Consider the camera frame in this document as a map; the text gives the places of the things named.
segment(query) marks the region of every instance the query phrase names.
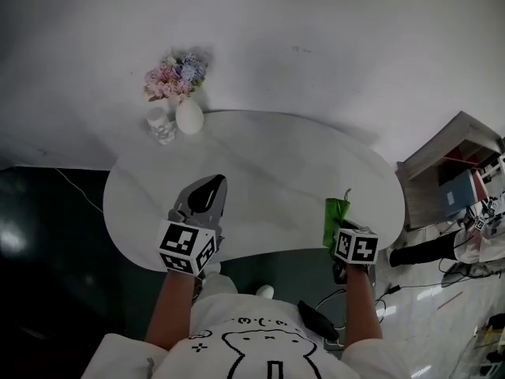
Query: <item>white cable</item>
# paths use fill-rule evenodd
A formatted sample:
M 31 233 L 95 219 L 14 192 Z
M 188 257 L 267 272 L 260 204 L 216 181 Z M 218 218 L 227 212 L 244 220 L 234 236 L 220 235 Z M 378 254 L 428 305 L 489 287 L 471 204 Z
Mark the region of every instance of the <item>white cable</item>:
M 102 214 L 103 214 L 103 210 L 102 210 L 102 209 L 100 209 L 100 208 L 99 208 L 98 206 L 96 206 L 95 204 L 93 204 L 93 203 L 89 200 L 89 198 L 86 196 L 86 193 L 85 193 L 85 192 L 84 192 L 81 188 L 79 188 L 79 187 L 78 187 L 78 186 L 76 186 L 73 182 L 71 182 L 71 181 L 68 179 L 68 177 L 67 177 L 66 175 L 64 175 L 64 174 L 63 174 L 63 173 L 62 173 L 62 172 L 61 172 L 58 168 L 55 168 L 55 170 L 56 170 L 58 173 L 60 173 L 66 181 L 68 181 L 71 185 L 73 185 L 75 188 L 77 188 L 79 191 L 81 191 L 81 193 L 84 195 L 84 198 L 86 198 L 86 201 L 88 201 L 88 202 L 91 204 L 91 206 L 92 206 L 93 208 L 97 209 L 98 211 L 100 211 L 100 213 L 102 213 Z

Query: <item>oval marble table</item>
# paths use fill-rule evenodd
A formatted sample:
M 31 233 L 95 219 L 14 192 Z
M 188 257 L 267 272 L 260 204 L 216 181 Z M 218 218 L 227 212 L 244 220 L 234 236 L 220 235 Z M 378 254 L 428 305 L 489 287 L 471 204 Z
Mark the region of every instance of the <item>oval marble table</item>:
M 135 264 L 164 271 L 155 253 L 161 219 L 191 182 L 224 174 L 228 194 L 214 261 L 272 251 L 322 248 L 324 199 L 348 188 L 347 219 L 379 235 L 379 248 L 400 234 L 403 194 L 389 165 L 352 137 L 286 114 L 207 114 L 196 135 L 131 152 L 112 168 L 103 214 L 117 248 Z

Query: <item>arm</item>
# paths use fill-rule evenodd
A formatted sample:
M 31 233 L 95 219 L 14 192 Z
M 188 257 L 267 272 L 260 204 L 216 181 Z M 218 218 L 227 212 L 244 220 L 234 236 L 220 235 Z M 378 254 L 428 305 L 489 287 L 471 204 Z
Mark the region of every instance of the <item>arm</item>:
M 346 348 L 371 338 L 382 339 L 368 275 L 359 266 L 347 265 Z
M 195 277 L 168 272 L 158 295 L 145 342 L 167 351 L 189 336 Z

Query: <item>person in white shirt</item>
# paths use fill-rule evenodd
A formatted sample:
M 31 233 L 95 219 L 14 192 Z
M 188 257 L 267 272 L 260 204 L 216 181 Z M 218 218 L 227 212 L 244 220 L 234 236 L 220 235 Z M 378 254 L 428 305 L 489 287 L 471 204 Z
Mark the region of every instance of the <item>person in white shirt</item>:
M 367 272 L 348 265 L 347 276 L 341 361 L 295 305 L 238 294 L 230 278 L 211 272 L 192 307 L 195 278 L 168 272 L 145 341 L 105 335 L 83 378 L 409 379 L 383 340 Z
M 459 231 L 453 231 L 435 240 L 401 249 L 387 249 L 387 260 L 391 267 L 422 264 L 442 258 L 457 260 L 465 264 L 488 262 L 505 257 L 505 193 L 490 198 L 497 204 L 495 215 L 486 219 L 482 231 L 473 223 Z M 484 210 L 490 199 L 482 201 Z

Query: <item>flower vase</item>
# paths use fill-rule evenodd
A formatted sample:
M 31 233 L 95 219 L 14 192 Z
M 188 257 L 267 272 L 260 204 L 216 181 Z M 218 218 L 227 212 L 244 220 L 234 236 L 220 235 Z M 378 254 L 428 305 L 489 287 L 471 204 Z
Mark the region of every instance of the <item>flower vase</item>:
M 183 99 L 175 112 L 178 128 L 187 135 L 192 135 L 204 126 L 204 113 L 192 98 Z

